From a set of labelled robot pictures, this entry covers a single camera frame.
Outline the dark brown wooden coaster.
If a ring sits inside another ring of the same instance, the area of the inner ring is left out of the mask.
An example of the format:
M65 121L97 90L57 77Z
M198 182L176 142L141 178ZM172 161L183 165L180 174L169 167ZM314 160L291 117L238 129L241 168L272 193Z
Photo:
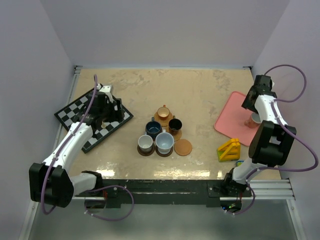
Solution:
M143 150L142 148L140 148L140 146L138 145L138 146L137 146L137 151L138 151L138 153L139 153L141 156L147 157L147 156L150 156L150 155L152 155L152 154L154 153L155 148L156 148L156 147L155 147L155 145L153 144L150 149L147 149L147 151L144 151L144 150Z

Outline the light orange wooden coaster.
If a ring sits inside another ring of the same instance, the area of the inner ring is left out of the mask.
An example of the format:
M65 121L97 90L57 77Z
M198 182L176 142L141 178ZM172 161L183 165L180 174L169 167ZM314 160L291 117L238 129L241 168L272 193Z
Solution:
M192 149L192 144L186 139L179 139L174 144L174 150L179 156L189 155Z

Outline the scalloped light cork coaster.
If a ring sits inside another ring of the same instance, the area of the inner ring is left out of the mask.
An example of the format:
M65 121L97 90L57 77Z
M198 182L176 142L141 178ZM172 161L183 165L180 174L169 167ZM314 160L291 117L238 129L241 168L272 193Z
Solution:
M173 114L170 112L167 118L161 118L156 112L153 117L154 120L160 123L162 127L167 127L169 125L170 120L173 119Z

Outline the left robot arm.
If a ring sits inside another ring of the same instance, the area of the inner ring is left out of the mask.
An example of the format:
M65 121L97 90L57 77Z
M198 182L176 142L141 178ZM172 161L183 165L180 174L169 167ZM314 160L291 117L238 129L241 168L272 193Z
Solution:
M120 98L100 91L90 92L88 101L72 119L67 135L42 163L28 171L30 198L42 205L65 208L76 195L99 196L104 190L101 174L85 170L70 177L68 171L85 143L104 122L121 122L125 112Z

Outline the round light cork coaster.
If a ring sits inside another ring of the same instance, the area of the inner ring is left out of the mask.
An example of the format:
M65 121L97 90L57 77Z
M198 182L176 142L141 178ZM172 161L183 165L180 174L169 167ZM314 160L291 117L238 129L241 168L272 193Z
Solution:
M174 141L178 141L182 137L182 131L179 130L177 132L172 133L172 136L174 138Z

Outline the large white mug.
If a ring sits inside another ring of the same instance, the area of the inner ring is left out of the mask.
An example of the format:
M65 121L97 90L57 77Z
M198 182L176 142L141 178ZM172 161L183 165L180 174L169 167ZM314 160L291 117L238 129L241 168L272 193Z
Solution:
M166 132L165 129L163 129L162 132L155 138L155 144L159 151L163 154L170 151L170 148L173 147L174 142L174 137L169 132Z

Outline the dark blue cup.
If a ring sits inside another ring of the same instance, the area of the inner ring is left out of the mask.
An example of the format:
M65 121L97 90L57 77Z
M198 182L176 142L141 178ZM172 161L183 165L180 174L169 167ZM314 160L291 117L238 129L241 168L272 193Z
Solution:
M159 135L162 132L162 130L162 125L158 121L155 121L154 117L152 117L151 121L149 121L145 125L146 134L150 136L153 140L156 139L157 135Z

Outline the black cup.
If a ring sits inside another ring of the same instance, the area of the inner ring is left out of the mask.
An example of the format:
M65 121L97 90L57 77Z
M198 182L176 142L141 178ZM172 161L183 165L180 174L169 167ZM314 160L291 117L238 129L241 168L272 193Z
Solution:
M168 123L169 132L172 134L176 134L178 131L182 129L182 121L174 115L172 119Z

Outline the pink cup gold inside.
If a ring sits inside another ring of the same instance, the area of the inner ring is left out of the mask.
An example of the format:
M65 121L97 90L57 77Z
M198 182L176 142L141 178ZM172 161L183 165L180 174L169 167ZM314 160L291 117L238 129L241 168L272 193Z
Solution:
M169 115L170 115L170 110L166 107L166 105L164 104L162 107L160 107L157 110L157 116L159 117L160 120L166 120Z

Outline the grey white cup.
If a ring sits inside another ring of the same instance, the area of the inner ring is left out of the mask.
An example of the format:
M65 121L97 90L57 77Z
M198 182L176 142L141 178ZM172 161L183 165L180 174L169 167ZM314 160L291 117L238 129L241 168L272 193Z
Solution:
M260 116L255 112L253 112L250 115L249 119L247 119L244 122L244 125L250 129L255 129L255 128L259 127L260 124L261 124Z
M138 139L138 146L143 149L143 151L147 151L154 144L154 141L149 135L142 135Z

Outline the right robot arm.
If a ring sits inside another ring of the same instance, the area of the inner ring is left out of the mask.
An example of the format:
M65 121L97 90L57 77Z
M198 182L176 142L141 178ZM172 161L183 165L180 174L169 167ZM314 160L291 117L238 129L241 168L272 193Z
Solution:
M261 123L249 145L248 158L232 168L220 184L220 191L227 196L243 193L261 171L282 166L288 158L297 130L278 113L277 95L272 87L271 77L257 75L241 105L258 114Z

